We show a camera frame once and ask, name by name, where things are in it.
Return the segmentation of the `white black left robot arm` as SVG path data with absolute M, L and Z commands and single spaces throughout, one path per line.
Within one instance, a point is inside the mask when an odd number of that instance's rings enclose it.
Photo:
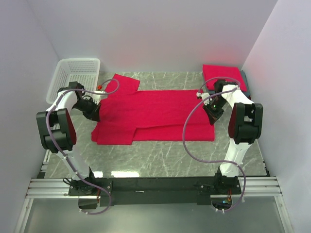
M 58 90 L 57 98 L 50 108 L 36 114 L 36 121 L 43 148 L 61 158 L 69 169 L 71 179 L 64 178 L 63 182 L 77 192 L 94 195 L 100 192 L 99 185 L 91 168 L 75 149 L 77 136 L 70 117 L 71 110 L 77 109 L 85 118 L 100 121 L 102 92 L 97 93 L 97 99 L 90 95 L 84 98 L 85 92 L 82 84 L 70 82 L 67 87 Z

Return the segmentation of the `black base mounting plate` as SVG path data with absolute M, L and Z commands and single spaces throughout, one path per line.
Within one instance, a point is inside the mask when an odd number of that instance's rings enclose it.
M 211 205 L 211 196 L 239 195 L 242 186 L 215 189 L 216 177 L 160 177 L 160 178 L 95 178 L 105 191 L 85 195 L 69 187 L 70 197 L 99 197 L 100 206 L 134 204 Z

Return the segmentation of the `pink-red t shirt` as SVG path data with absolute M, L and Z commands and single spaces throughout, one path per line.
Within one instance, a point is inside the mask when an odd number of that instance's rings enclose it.
M 100 122 L 91 133 L 99 145 L 131 145 L 134 141 L 214 141 L 214 127 L 199 103 L 196 90 L 140 91 L 140 81 L 114 75 L 105 88 L 114 91 L 101 101 Z

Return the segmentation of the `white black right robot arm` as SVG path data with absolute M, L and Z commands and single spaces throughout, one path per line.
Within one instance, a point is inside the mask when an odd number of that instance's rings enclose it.
M 223 115 L 223 106 L 228 103 L 232 113 L 228 125 L 230 137 L 225 159 L 219 166 L 213 182 L 217 193 L 223 194 L 238 187 L 239 168 L 251 145 L 261 135 L 263 106 L 252 102 L 239 88 L 237 81 L 218 79 L 214 83 L 215 94 L 204 101 L 210 125 Z

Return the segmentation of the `white plastic basket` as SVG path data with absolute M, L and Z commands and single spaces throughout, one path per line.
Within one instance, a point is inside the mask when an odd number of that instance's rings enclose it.
M 52 104 L 57 98 L 57 92 L 67 87 L 70 82 L 78 82 L 86 90 L 95 91 L 98 83 L 101 61 L 97 58 L 68 58 L 58 62 L 46 102 Z

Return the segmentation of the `aluminium frame rail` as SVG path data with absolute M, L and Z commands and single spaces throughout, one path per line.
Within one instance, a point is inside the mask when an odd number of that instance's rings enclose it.
M 279 183 L 275 177 L 242 177 L 230 181 L 215 181 L 213 177 L 167 177 L 167 178 L 100 178 L 98 185 L 112 195 L 117 193 L 134 194 L 172 194 L 177 192 L 192 192 L 220 197 L 231 194 L 247 197 L 282 196 Z M 32 179 L 26 198 L 94 198 L 98 194 L 95 187 L 84 182 L 68 182 L 62 179 Z

